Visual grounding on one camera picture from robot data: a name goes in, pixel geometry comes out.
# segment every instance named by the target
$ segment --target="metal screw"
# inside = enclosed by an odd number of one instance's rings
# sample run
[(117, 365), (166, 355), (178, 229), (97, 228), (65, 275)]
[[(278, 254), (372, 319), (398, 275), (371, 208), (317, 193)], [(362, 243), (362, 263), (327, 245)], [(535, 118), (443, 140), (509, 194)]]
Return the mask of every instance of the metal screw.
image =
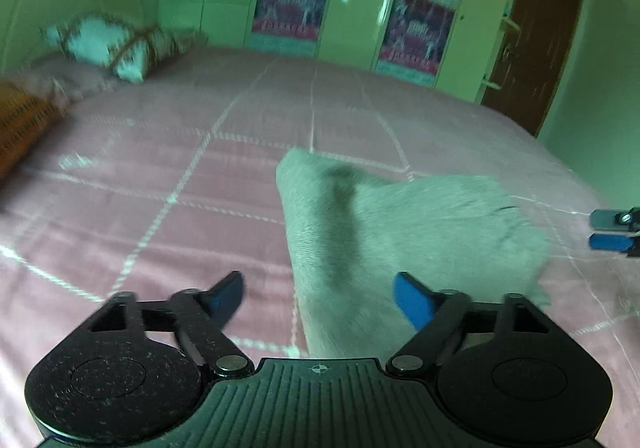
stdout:
[(242, 370), (249, 364), (249, 361), (244, 356), (238, 356), (237, 354), (230, 354), (228, 356), (222, 356), (216, 361), (218, 368), (224, 372), (233, 373)]
[(422, 367), (422, 360), (418, 358), (418, 356), (404, 354), (394, 358), (391, 361), (391, 364), (401, 372), (406, 372), (408, 370), (417, 370)]

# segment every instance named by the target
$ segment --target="ribbed surface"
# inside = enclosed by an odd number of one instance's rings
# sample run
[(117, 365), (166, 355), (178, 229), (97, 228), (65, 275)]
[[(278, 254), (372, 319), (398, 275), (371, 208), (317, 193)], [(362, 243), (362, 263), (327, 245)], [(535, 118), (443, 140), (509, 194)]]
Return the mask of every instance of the ribbed surface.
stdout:
[[(422, 384), (372, 360), (265, 360), (217, 383), (173, 431), (140, 448), (489, 448), (451, 424)], [(42, 448), (62, 448), (55, 442)]]

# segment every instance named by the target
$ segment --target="pink bedsheet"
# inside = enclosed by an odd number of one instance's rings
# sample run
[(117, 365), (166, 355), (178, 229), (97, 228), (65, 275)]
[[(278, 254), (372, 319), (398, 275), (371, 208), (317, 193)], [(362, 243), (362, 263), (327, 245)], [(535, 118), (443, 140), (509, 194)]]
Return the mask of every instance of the pink bedsheet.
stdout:
[(613, 382), (599, 439), (637, 445), (640, 261), (588, 249), (602, 206), (589, 187), (484, 107), (309, 60), (199, 50), (75, 105), (0, 187), (0, 446), (36, 446), (26, 375), (121, 289), (162, 299), (239, 269), (246, 300), (226, 333), (256, 361), (306, 355), (274, 183), (293, 146), (400, 181), (496, 175), (552, 240), (550, 315)]

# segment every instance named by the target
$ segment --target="cloth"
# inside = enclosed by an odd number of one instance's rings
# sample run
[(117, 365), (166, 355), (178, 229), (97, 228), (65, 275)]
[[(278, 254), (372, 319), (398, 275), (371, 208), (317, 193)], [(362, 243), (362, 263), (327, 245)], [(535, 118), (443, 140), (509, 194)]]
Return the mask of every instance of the cloth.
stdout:
[(476, 301), (522, 293), (549, 303), (537, 284), (546, 235), (492, 177), (394, 183), (293, 149), (276, 182), (311, 355), (386, 362), (411, 338), (392, 297), (398, 271)]

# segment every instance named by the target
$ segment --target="poster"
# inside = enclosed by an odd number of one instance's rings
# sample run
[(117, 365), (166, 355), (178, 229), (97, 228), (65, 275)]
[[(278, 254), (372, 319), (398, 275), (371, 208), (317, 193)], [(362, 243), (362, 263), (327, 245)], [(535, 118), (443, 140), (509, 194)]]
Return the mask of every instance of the poster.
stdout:
[(318, 40), (326, 0), (257, 0), (254, 33)]
[(394, 0), (376, 71), (433, 84), (453, 17), (429, 0)]

